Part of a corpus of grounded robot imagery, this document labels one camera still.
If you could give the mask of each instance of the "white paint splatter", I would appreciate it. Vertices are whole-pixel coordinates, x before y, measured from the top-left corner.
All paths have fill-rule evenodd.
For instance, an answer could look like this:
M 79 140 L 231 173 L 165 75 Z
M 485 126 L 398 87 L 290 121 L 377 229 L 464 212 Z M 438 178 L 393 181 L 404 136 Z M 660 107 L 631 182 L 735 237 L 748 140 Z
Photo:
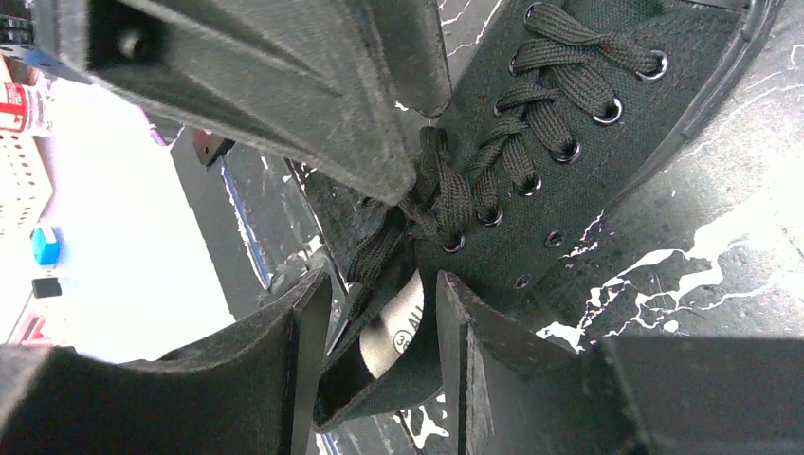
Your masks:
M 413 429 L 411 426 L 411 411 L 409 409 L 402 410 L 402 417 L 405 419 L 405 426 L 411 430 L 413 443 L 419 450 L 425 448 L 425 442 L 430 435 L 441 436 L 442 438 L 449 437 L 449 433 L 445 429 L 439 427 L 432 419 L 429 418 L 424 406 L 420 406 L 419 410 L 422 412 L 422 429 L 419 431 L 419 434 L 413 434 Z
M 586 335 L 586 329 L 627 288 L 637 291 L 636 297 L 630 303 L 634 305 L 636 314 L 625 321 L 619 329 L 608 332 L 605 337 L 620 335 L 628 326 L 634 323 L 647 329 L 656 329 L 661 325 L 668 332 L 679 333 L 678 322 L 666 320 L 673 313 L 690 308 L 694 308 L 696 311 L 708 311 L 732 299 L 763 295 L 777 287 L 790 288 L 792 279 L 785 278 L 785 274 L 777 272 L 764 285 L 751 291 L 724 293 L 719 300 L 706 305 L 695 304 L 694 301 L 685 301 L 685 296 L 699 287 L 722 284 L 723 273 L 720 257 L 723 254 L 738 246 L 750 246 L 756 251 L 766 250 L 771 247 L 771 243 L 777 239 L 778 235 L 774 221 L 774 210 L 774 205 L 768 203 L 766 196 L 757 196 L 737 206 L 712 223 L 700 227 L 693 236 L 693 247 L 688 251 L 682 249 L 658 249 L 645 254 L 636 263 L 617 273 L 599 287 L 590 289 L 590 297 L 586 301 L 584 315 L 576 327 L 553 322 L 551 325 L 539 330 L 537 335 L 542 338 L 549 336 L 562 338 L 577 352 L 582 351 L 583 348 L 579 346 L 579 342 Z M 707 261 L 709 267 L 703 271 L 683 275 L 679 279 L 678 290 L 665 291 L 659 286 L 659 292 L 652 294 L 643 293 L 626 278 L 634 270 L 661 264 L 673 254 L 681 254 L 688 261 L 693 259 Z M 665 307 L 648 307 L 648 303 L 655 299 L 665 300 Z M 644 316 L 648 315 L 651 316 L 654 322 L 645 321 Z
M 315 253 L 316 251 L 320 250 L 323 244 L 321 243 L 321 238 L 316 235 L 309 242 L 307 242 L 307 246 L 310 247 L 310 254 Z
M 592 221 L 592 222 L 591 222 L 591 223 L 590 223 L 590 224 L 589 224 L 589 225 L 586 227 L 586 229 L 584 229 L 584 231 L 583 231 L 583 235 L 582 235 L 582 236 L 581 236 L 581 238 L 580 238 L 580 242 L 581 242 L 581 244 L 580 244 L 580 245 L 578 245 L 578 246 L 576 246 L 576 247 L 575 247 L 575 248 L 574 248 L 574 249 L 573 249 L 573 250 L 570 252 L 570 254 L 565 254 L 564 256 L 562 256 L 562 258 L 574 258 L 575 256 L 580 256 L 581 254 L 588 253 L 588 252 L 590 252 L 590 251 L 595 251 L 595 250 L 596 250 L 596 249 L 597 249 L 597 248 L 600 246 L 600 244 L 597 242 L 597 240 L 595 240 L 595 241 L 594 241 L 594 243 L 592 243 L 592 244 L 591 244 L 591 245 L 589 245 L 589 246 L 584 245 L 584 243 L 589 241 L 589 238 L 590 238 L 590 235 L 589 235 L 589 234 L 592 232 L 592 228 L 594 228 L 595 226 L 597 226 L 597 233 L 600 233 L 600 231 L 602 230 L 602 227 L 601 227 L 601 226 L 599 226 L 599 224 L 600 224 L 600 220 L 602 220 L 602 219 L 603 219 L 603 213 L 604 213 L 604 211 L 605 211 L 605 210 L 601 210 L 601 211 L 600 211 L 600 214 L 599 214 L 599 215 L 597 215 L 597 218 L 595 218 L 595 219 L 594 219 L 594 221 Z
M 324 435 L 316 434 L 316 447 L 319 448 L 319 455 L 331 455 L 329 453 L 329 449 L 326 447 L 326 441 L 324 441 Z
M 473 42 L 458 45 L 457 47 L 455 47 L 454 50 L 449 52 L 449 54 L 447 54 L 447 56 L 450 57 L 452 55 L 455 55 L 455 53 L 458 52 L 461 49 L 464 49 L 466 47 L 472 47 L 472 46 L 478 44 L 483 39 L 483 36 L 485 35 L 485 29 L 488 27 L 488 24 L 491 22 L 491 19 L 494 17 L 494 14 L 497 12 L 497 9 L 499 9 L 502 4 L 503 4 L 503 0 L 497 0 L 497 4 L 494 5 L 494 8 L 488 14 L 488 17 L 486 17 L 485 20 L 483 21 L 483 28 L 481 28 L 480 33 L 478 33 L 478 35 L 475 37 L 475 40 Z
M 553 322 L 547 327 L 536 332 L 536 335 L 545 339 L 548 337 L 564 339 L 570 344 L 570 346 L 572 346 L 576 353 L 583 351 L 583 348 L 580 346 L 580 339 L 583 337 L 583 330 L 576 327 L 570 327 L 567 325 L 562 325 L 558 322 Z
M 443 26 L 448 26 L 449 24 L 452 24 L 452 23 L 454 23 L 455 21 L 457 21 L 458 19 L 460 19 L 460 18 L 461 18 L 461 16 L 463 16 L 463 15 L 464 15 L 464 13 L 466 12 L 466 9 L 467 9 L 467 8 L 469 8 L 469 5 L 471 5 L 471 4 L 472 4 L 472 0 L 468 0 L 468 1 L 466 2 L 466 4 L 464 5 L 464 8 L 463 8 L 463 9 L 461 9 L 461 12 L 459 12 L 459 13 L 458 13 L 458 14 L 457 14 L 455 17 L 453 17 L 453 18 L 451 18 L 451 19 L 447 19 L 446 21 L 441 21 L 441 26 L 442 26 L 442 27 L 443 27 Z
M 226 168 L 221 167 L 221 177 L 224 178 L 226 181 Z M 234 208 L 234 217 L 237 219 L 237 230 L 240 232 L 240 238 L 243 240 L 243 244 L 246 246 L 246 255 L 248 256 L 248 261 L 251 262 L 251 269 L 254 271 L 254 275 L 257 276 L 257 280 L 260 282 L 260 285 L 263 287 L 264 290 L 268 289 L 268 283 L 265 282 L 263 278 L 263 274 L 260 273 L 260 267 L 257 266 L 257 260 L 254 256 L 254 251 L 251 249 L 251 242 L 250 238 L 253 238 L 254 232 L 251 231 L 251 226 L 247 225 L 243 221 L 243 217 L 240 216 L 240 211 L 237 209 L 236 204 L 234 203 L 234 194 L 232 194 L 231 189 L 228 185 L 224 185 L 228 194 L 228 202 Z
M 662 326 L 662 328 L 665 329 L 665 332 L 670 332 L 672 334 L 675 334 L 676 332 L 678 332 L 678 321 L 677 320 L 669 320 L 669 321 L 665 322 L 665 325 Z
M 793 45 L 793 50 L 790 52 L 790 66 L 787 69 L 794 70 L 798 68 L 798 63 L 795 61 L 795 54 L 800 49 L 804 49 L 804 45 Z

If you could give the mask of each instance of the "shoelace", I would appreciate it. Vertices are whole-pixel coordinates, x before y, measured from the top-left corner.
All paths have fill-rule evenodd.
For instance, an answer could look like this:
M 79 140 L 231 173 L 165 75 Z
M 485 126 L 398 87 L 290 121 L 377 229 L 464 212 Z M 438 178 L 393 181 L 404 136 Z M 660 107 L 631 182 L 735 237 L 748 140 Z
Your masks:
M 622 102 L 609 84 L 588 67 L 598 53 L 643 80 L 660 79 L 667 71 L 664 52 L 644 49 L 616 33 L 595 33 L 554 5 L 532 4 L 524 14 L 524 26 L 537 38 L 520 45 L 508 63 L 508 71 L 513 77 L 538 71 L 537 79 L 510 87 L 498 99 L 494 106 L 497 123 L 462 173 L 448 165 L 446 132 L 422 129 L 423 160 L 415 187 L 388 210 L 381 228 L 358 247 L 347 275 L 349 282 L 362 285 L 348 315 L 350 320 L 363 312 L 381 268 L 411 224 L 417 236 L 440 244 L 449 253 L 463 248 L 464 233 L 470 224 L 499 224 L 503 209 L 495 163 L 502 163 L 519 195 L 528 197 L 539 191 L 541 179 L 530 156 L 530 151 L 538 147 L 529 143 L 526 130 L 533 130 L 556 163 L 578 159 L 581 144 L 553 107 L 553 101 L 562 94 L 601 126 L 620 120 Z M 540 84 L 540 76 L 548 71 L 557 88 Z M 475 175 L 472 184 L 469 175 Z

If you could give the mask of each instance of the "shoe tongue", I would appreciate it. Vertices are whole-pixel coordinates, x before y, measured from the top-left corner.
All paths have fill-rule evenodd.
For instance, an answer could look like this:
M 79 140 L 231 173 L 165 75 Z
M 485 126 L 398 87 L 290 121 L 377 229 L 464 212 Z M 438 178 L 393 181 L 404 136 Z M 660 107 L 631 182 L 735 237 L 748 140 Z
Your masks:
M 627 30 L 671 10 L 700 9 L 684 0 L 564 0 L 563 9 L 598 33 Z

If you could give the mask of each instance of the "shoe sole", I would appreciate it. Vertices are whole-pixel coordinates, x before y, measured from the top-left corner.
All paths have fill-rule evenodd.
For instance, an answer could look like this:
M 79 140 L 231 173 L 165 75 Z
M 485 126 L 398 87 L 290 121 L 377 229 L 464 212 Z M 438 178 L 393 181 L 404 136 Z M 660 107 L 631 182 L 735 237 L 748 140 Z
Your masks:
M 740 33 L 731 43 L 721 64 L 703 85 L 665 140 L 650 154 L 629 184 L 615 199 L 619 199 L 645 183 L 665 166 L 681 148 L 706 127 L 717 108 L 737 85 L 740 77 L 765 47 L 771 28 L 784 0 L 752 0 L 748 17 Z

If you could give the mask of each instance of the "white wall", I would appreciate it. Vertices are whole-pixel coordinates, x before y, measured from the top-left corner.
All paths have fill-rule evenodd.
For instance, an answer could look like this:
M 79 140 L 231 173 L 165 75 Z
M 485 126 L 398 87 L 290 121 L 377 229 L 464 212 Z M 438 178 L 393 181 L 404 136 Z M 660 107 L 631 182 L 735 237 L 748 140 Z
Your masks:
M 53 91 L 69 106 L 58 134 L 40 141 L 54 187 L 43 220 L 64 242 L 64 297 L 51 302 L 64 315 L 60 335 L 120 362 L 231 324 L 169 150 L 152 142 L 139 109 L 98 87 L 58 81 Z M 0 301 L 18 301 L 17 286 L 5 287 Z

